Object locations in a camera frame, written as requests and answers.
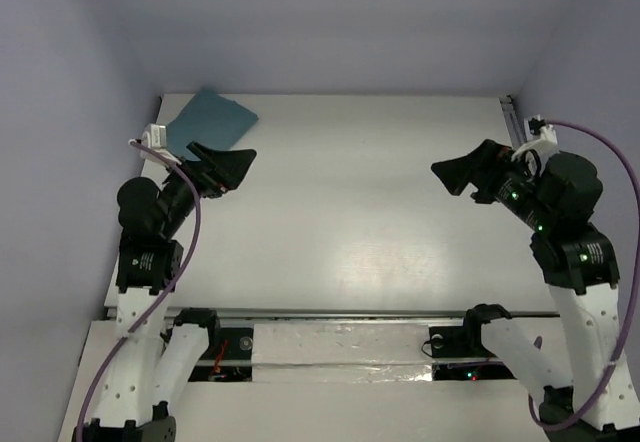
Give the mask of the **teal t-shirt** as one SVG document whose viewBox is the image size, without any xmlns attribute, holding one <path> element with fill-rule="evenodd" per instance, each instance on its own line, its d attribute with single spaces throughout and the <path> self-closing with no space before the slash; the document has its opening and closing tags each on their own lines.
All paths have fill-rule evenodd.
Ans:
<svg viewBox="0 0 640 442">
<path fill-rule="evenodd" d="M 239 103 L 201 88 L 167 125 L 167 148 L 175 157 L 188 160 L 196 159 L 187 148 L 191 142 L 228 151 L 258 120 L 257 114 Z"/>
</svg>

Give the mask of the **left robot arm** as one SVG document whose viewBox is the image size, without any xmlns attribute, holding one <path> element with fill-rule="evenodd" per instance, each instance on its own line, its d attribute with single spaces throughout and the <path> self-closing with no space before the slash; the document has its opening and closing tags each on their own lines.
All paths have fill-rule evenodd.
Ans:
<svg viewBox="0 0 640 442">
<path fill-rule="evenodd" d="M 168 175 L 162 184 L 135 177 L 118 191 L 116 342 L 84 396 L 74 441 L 175 440 L 174 412 L 193 369 L 222 342 L 214 309 L 184 309 L 168 327 L 170 297 L 194 256 L 203 200 L 238 189 L 257 157 L 191 142 L 188 160 L 129 143 Z"/>
</svg>

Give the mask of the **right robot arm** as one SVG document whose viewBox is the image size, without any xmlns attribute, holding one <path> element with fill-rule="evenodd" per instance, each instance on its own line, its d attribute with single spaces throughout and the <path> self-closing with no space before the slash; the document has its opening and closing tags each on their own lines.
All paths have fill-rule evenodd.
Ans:
<svg viewBox="0 0 640 442">
<path fill-rule="evenodd" d="M 586 158 L 549 142 L 512 149 L 492 140 L 431 167 L 447 191 L 499 203 L 532 232 L 530 249 L 561 319 L 570 367 L 557 367 L 498 304 L 479 304 L 460 326 L 434 328 L 423 352 L 504 365 L 526 388 L 551 441 L 635 441 L 639 399 L 617 313 L 620 274 L 611 241 L 591 222 L 603 185 Z"/>
</svg>

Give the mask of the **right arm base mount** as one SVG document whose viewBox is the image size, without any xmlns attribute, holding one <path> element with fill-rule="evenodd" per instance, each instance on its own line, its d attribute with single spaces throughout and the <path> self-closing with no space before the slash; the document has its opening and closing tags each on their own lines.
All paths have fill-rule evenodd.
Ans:
<svg viewBox="0 0 640 442">
<path fill-rule="evenodd" d="M 431 360 L 434 381 L 514 380 L 495 355 L 472 342 L 461 326 L 435 326 L 421 346 Z"/>
</svg>

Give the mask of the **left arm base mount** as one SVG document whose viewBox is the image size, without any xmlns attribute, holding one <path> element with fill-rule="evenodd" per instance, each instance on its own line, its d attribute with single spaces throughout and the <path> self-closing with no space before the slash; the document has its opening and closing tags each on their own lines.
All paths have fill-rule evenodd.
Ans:
<svg viewBox="0 0 640 442">
<path fill-rule="evenodd" d="M 220 342 L 196 363 L 190 382 L 250 382 L 254 330 L 251 326 L 223 327 Z"/>
</svg>

